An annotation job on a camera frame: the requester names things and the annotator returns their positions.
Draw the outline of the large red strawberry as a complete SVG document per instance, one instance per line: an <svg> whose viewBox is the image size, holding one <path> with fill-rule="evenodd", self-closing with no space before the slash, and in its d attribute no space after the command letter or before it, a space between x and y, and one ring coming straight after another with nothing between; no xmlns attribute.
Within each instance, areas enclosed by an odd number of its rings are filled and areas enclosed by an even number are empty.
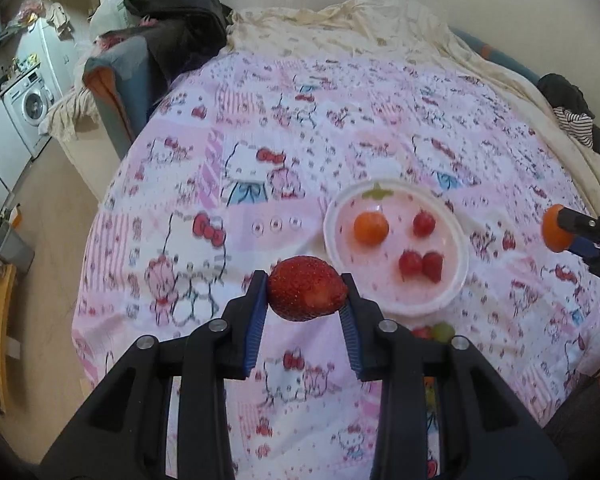
<svg viewBox="0 0 600 480"><path fill-rule="evenodd" d="M268 306L290 322L331 315L346 304L348 293L338 272L312 256L279 261L268 274Z"/></svg>

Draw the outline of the small orange tangerine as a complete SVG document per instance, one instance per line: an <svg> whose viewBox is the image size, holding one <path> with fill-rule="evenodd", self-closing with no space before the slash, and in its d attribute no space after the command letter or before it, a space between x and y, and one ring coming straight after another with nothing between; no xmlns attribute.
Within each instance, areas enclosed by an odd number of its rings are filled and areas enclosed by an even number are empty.
<svg viewBox="0 0 600 480"><path fill-rule="evenodd" d="M363 211L354 220L353 234L359 243L377 246L388 236L389 223L378 210Z"/></svg>

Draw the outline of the green grape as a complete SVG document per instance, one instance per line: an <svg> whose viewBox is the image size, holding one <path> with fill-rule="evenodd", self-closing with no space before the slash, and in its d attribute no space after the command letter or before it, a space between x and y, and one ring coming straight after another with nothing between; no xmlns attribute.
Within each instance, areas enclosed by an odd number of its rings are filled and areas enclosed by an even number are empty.
<svg viewBox="0 0 600 480"><path fill-rule="evenodd" d="M434 324L430 330L431 338L442 344L448 344L455 336L455 328L447 322Z"/></svg>

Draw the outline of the pink strawberry pattern plate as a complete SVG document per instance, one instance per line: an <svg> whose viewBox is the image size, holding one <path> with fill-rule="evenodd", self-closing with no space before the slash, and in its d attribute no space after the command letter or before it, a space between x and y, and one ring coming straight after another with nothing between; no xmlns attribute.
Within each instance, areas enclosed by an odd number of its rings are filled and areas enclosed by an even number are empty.
<svg viewBox="0 0 600 480"><path fill-rule="evenodd" d="M416 237L412 230L421 209L436 218L434 232L425 238ZM388 236L377 246L363 245L353 234L355 218L368 210L380 211L389 223ZM446 308L467 278L468 241L456 215L426 188L401 180L380 178L344 188L327 207L323 237L334 268L350 273L362 296L399 318L418 318ZM421 255L440 252L444 257L440 283L424 276L402 278L398 261L410 249Z"/></svg>

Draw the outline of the striped dark clothing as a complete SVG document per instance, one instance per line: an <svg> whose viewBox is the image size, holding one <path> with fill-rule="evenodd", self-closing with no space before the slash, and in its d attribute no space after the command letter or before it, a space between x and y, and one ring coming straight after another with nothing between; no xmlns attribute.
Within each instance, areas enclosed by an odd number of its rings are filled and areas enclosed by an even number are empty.
<svg viewBox="0 0 600 480"><path fill-rule="evenodd" d="M558 74L546 74L536 86L550 103L562 131L600 155L600 128L580 88Z"/></svg>

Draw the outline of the pink Hello Kitty bedsheet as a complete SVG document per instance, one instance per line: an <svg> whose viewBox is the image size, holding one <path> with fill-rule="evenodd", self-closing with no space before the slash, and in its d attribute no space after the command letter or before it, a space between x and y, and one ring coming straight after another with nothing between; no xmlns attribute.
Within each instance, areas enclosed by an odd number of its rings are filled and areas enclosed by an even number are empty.
<svg viewBox="0 0 600 480"><path fill-rule="evenodd" d="M72 339L100 382L138 337L185 336L295 255L389 318L467 336L545 424L600 365L600 279L543 244L600 214L600 156L495 65L234 53L183 76L85 247Z"/></svg>

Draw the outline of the blue orange cushion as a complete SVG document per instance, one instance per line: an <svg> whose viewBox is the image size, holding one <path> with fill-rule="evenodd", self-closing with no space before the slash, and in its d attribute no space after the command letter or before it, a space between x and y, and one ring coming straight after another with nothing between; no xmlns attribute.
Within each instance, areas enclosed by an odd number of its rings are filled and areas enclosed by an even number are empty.
<svg viewBox="0 0 600 480"><path fill-rule="evenodd" d="M152 105L151 64L146 40L133 36L90 56L82 81L120 159L148 122Z"/></svg>

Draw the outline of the black clothing pile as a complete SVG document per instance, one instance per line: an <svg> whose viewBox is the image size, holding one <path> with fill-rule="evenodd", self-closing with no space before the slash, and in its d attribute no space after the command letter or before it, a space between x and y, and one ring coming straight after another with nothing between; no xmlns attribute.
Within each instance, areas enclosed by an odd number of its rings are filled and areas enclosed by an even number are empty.
<svg viewBox="0 0 600 480"><path fill-rule="evenodd" d="M151 87L163 94L181 73L196 70L227 43L232 9L220 0L122 0L124 10L140 22L100 36L104 49L131 37L146 44Z"/></svg>

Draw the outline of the white washing machine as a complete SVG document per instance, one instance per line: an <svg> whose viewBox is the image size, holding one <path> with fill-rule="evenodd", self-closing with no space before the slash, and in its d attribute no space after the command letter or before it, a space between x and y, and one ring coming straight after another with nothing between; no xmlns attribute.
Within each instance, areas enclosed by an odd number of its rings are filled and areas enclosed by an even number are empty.
<svg viewBox="0 0 600 480"><path fill-rule="evenodd" d="M50 138L41 129L43 120L73 87L78 50L72 25L58 34L45 18L39 18L20 35L15 60L17 80L4 94L3 103L31 158L36 159Z"/></svg>

